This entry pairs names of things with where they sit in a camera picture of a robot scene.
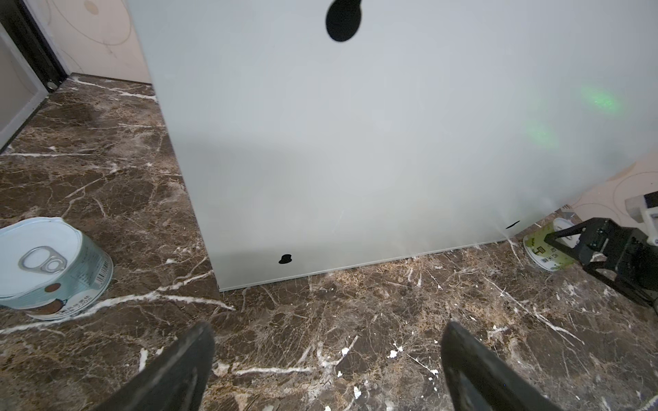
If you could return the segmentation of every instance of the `green label can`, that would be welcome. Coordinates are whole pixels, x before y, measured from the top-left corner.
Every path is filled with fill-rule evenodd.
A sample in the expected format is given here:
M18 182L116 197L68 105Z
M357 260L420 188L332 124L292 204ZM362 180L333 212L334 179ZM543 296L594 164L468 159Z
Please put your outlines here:
M575 263L576 261L573 258L558 251L555 247L548 245L544 241L547 234L573 227L573 225L572 222L564 218L556 218L534 233L526 235L523 238L523 245L526 252L539 267L551 272L561 270ZM558 241L573 248L578 244L578 238L580 238L580 234L560 238Z

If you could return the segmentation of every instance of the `door frame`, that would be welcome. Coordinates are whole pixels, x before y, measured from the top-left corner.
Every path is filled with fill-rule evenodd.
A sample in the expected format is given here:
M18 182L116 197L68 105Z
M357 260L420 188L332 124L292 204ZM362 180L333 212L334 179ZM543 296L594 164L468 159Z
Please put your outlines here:
M53 92L66 80L68 72L48 42L44 27L39 25L33 13L34 10L24 0L0 2L0 24L41 83Z
M48 91L46 90L45 86L43 85L39 77L36 75L34 70L32 70L30 63L28 63L25 57L23 57L23 54L21 54L20 50L18 50L18 47L9 36L9 33L7 33L7 31L1 24L0 24L0 41L2 41L4 44L7 45L7 48L9 48L9 51L11 52L12 56L18 63L19 67L21 67L23 71L25 71L28 79L34 84L37 90L35 95L32 96L32 98L27 102L27 104L25 104L23 108L20 109L20 111L14 115L14 118L10 120L9 123L0 130L0 146L2 146L2 149L0 149L0 153L2 153L5 150L5 148L9 145L9 143L11 142L17 131L20 130L23 123L25 123L25 121L39 107L39 105L46 98L46 96L48 96Z

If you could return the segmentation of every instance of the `white board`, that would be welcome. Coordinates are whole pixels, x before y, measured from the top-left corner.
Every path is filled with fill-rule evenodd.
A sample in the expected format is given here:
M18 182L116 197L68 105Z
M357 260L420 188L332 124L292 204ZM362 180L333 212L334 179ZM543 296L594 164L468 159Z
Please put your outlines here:
M129 2L222 290L504 239L658 145L656 2L330 4Z

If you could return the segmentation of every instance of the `door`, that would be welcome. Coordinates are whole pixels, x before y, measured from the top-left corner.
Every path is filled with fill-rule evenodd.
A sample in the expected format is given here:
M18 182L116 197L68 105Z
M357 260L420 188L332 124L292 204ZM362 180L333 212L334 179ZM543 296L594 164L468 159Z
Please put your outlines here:
M0 26L0 147L48 94L30 65Z

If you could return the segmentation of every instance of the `open tin can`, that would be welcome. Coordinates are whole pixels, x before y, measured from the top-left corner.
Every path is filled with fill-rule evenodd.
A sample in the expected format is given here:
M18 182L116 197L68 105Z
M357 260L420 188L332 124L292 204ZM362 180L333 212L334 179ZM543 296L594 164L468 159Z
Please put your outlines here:
M0 304L41 320L80 312L112 278L110 256L59 217L0 230Z
M564 218L554 219L534 233L523 237L523 245L526 252L539 267L547 271L562 270L564 267L575 263L576 261L573 258L544 241L547 234L573 226L574 224L572 222L565 220ZM569 237L559 238L558 241L573 248L578 244L579 238L580 234L570 235Z

